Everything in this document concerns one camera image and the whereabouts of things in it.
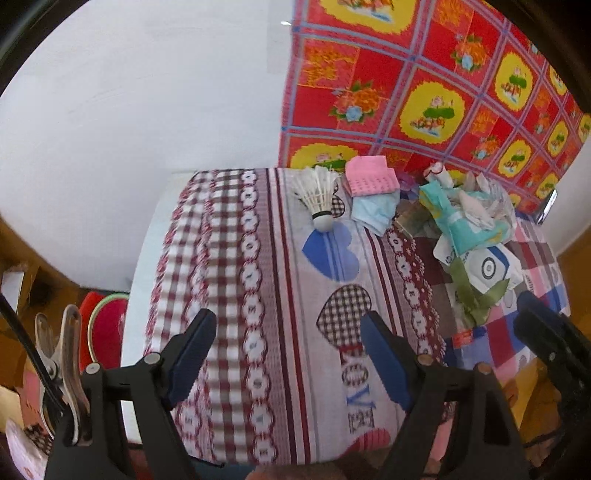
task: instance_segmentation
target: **screw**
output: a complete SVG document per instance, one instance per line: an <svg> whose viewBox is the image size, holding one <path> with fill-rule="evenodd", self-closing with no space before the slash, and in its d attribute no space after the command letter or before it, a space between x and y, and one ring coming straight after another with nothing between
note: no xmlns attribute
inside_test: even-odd
<svg viewBox="0 0 591 480"><path fill-rule="evenodd" d="M90 364L88 367L86 367L86 373L89 375L94 375L95 373L98 373L99 370L99 364Z"/></svg>
<svg viewBox="0 0 591 480"><path fill-rule="evenodd" d="M155 365L160 362L160 354L156 352L149 353L144 357L144 362L148 365Z"/></svg>
<svg viewBox="0 0 591 480"><path fill-rule="evenodd" d="M490 375L492 373L492 367L486 362L480 362L476 368L483 375Z"/></svg>
<svg viewBox="0 0 591 480"><path fill-rule="evenodd" d="M422 353L417 357L417 361L424 367L430 367L433 365L433 357L431 355L427 355L426 353Z"/></svg>

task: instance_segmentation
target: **green ribbon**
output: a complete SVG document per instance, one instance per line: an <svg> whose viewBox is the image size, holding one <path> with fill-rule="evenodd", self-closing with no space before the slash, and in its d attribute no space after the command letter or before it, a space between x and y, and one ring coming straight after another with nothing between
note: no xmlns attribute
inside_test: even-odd
<svg viewBox="0 0 591 480"><path fill-rule="evenodd" d="M486 293L479 292L468 278L466 267L460 257L456 257L449 265L449 274L456 286L457 298L464 309L464 323L468 328L484 325L488 313L503 298L509 280L499 280Z"/></svg>

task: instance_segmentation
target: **pink towel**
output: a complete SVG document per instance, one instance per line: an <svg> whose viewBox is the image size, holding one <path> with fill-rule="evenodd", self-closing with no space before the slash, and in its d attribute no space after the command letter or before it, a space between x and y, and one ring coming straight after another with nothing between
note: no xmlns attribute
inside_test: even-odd
<svg viewBox="0 0 591 480"><path fill-rule="evenodd" d="M393 168L388 168L386 157L354 157L345 165L345 176L352 197L392 193L400 188Z"/></svg>

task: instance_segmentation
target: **tablecloth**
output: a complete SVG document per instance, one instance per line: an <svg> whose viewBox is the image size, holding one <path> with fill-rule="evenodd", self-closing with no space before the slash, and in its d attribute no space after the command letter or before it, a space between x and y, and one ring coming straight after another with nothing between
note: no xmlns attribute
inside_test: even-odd
<svg viewBox="0 0 591 480"><path fill-rule="evenodd" d="M417 353L510 378L531 358L512 334L528 288L568 313L540 231L518 218L508 248L526 282L465 331L436 238L379 238L350 219L340 184L334 231L314 231L290 193L294 170L197 172L178 198L155 272L144 353L161 351L202 307L218 330L188 399L173 411L189 454L213 462L312 463L390 444L404 413L365 355L359 319L377 310Z"/></svg>

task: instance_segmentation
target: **white paper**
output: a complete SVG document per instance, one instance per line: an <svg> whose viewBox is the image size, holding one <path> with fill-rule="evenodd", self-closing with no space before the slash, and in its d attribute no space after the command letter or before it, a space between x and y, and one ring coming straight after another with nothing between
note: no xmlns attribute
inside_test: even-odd
<svg viewBox="0 0 591 480"><path fill-rule="evenodd" d="M6 298L12 309L16 312L18 298L21 295L22 281L25 272L4 272L2 276L2 295Z"/></svg>

